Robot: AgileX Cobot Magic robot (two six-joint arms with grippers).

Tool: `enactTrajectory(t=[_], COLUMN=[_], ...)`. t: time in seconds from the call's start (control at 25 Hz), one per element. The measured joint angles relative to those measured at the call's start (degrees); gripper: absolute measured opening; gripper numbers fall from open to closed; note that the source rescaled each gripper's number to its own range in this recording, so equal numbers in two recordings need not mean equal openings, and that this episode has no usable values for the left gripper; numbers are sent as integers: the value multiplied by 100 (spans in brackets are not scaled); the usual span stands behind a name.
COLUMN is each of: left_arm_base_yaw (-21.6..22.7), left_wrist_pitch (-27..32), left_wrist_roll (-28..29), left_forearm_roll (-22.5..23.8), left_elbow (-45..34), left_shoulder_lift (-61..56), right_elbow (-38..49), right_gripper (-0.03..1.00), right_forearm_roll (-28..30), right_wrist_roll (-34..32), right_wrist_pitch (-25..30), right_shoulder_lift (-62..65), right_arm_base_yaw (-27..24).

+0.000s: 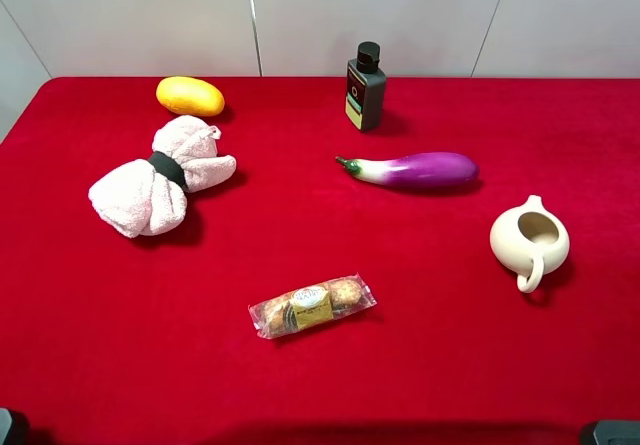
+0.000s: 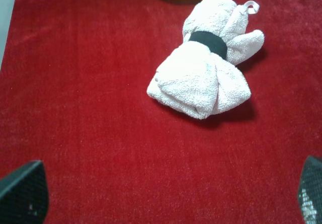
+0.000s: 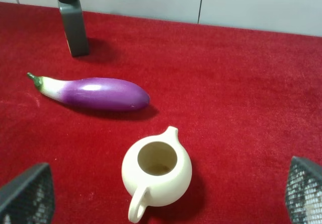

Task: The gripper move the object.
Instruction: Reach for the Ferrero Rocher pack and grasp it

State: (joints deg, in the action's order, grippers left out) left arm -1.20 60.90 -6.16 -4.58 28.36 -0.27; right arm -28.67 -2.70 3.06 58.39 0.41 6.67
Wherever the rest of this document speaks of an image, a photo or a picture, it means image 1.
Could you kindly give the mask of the black robot base left corner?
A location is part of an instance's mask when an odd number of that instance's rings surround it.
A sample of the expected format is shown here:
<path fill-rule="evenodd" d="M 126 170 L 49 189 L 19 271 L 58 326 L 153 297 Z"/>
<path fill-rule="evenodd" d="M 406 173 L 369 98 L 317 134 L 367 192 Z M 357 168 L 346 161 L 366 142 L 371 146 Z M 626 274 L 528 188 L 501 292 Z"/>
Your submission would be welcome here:
<path fill-rule="evenodd" d="M 29 428 L 29 422 L 23 413 L 0 409 L 0 445 L 24 445 Z"/>

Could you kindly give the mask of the black robot base right corner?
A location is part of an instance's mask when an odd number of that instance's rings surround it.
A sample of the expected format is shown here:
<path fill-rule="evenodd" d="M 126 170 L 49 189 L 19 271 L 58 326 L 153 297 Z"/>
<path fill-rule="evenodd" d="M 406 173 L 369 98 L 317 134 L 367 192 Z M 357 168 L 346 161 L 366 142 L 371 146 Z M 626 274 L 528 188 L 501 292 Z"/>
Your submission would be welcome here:
<path fill-rule="evenodd" d="M 640 445 L 638 421 L 602 420 L 587 424 L 580 432 L 581 445 Z"/>

